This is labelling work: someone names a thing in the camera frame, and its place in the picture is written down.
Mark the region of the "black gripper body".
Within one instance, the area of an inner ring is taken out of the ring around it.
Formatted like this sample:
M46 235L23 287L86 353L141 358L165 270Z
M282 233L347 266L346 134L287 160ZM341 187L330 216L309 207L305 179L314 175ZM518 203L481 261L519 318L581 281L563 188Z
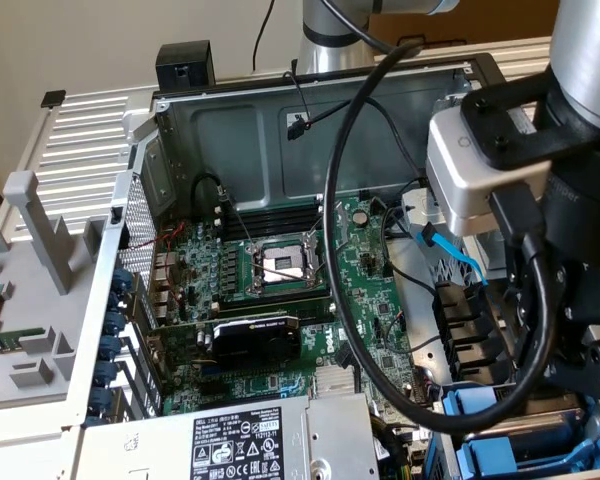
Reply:
M600 170L552 170L542 207L549 243L571 260L600 268Z

